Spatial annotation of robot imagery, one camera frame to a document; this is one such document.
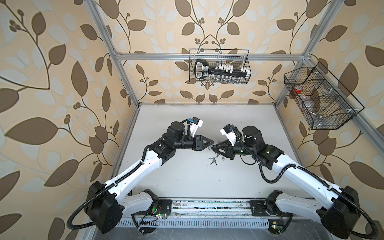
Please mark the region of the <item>silver key bunch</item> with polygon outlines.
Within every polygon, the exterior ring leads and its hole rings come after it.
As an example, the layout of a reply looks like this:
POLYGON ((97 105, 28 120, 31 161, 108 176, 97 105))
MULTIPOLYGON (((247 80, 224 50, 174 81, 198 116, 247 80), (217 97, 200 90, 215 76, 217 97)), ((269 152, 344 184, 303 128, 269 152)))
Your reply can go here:
POLYGON ((210 165, 218 165, 217 164, 217 161, 216 161, 216 158, 210 158, 210 160, 212 160, 212 162, 210 163, 210 165))

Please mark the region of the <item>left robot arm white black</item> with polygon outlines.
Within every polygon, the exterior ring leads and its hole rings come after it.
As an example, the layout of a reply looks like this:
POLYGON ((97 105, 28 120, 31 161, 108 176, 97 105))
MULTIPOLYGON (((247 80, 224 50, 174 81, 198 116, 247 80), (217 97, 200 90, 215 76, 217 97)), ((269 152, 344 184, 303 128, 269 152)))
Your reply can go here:
POLYGON ((146 176, 175 156, 177 150, 203 151, 214 142, 197 135, 203 121, 197 117, 172 122, 157 141, 145 146, 142 157, 119 175, 101 184, 95 182, 87 200, 67 220, 67 228, 80 230, 96 226, 103 234, 111 231, 124 216, 146 212, 159 200, 151 190, 130 195, 146 176))

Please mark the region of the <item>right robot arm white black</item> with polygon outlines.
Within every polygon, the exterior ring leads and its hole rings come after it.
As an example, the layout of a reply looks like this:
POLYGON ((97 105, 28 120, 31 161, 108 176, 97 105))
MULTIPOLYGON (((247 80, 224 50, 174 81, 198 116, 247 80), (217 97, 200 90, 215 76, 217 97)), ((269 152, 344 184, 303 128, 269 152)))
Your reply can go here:
POLYGON ((275 184, 285 177, 311 196, 307 199, 275 190, 265 201, 268 214, 288 213, 311 219, 344 240, 351 235, 368 240, 378 236, 374 220, 360 207, 353 188, 342 188, 301 166, 279 148, 266 144, 261 131, 254 126, 240 132, 228 124, 220 132, 227 140, 212 148, 215 153, 231 160, 250 155, 266 183, 275 184))

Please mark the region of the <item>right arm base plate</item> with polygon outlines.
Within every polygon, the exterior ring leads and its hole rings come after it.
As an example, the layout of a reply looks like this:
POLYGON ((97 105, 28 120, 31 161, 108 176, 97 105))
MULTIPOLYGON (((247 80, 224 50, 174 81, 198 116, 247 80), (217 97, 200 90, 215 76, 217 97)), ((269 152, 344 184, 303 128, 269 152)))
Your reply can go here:
POLYGON ((249 201, 250 209, 253 217, 289 217, 290 213, 281 212, 273 203, 266 202, 265 200, 251 200, 249 201))

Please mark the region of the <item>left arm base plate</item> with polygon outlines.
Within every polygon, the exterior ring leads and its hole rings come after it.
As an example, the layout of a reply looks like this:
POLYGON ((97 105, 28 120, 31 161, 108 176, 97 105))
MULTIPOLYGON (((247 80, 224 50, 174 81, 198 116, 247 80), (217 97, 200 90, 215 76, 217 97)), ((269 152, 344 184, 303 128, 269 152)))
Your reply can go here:
POLYGON ((160 199, 154 201, 148 210, 138 212, 136 215, 145 216, 145 215, 170 215, 172 211, 173 201, 170 199, 160 199))

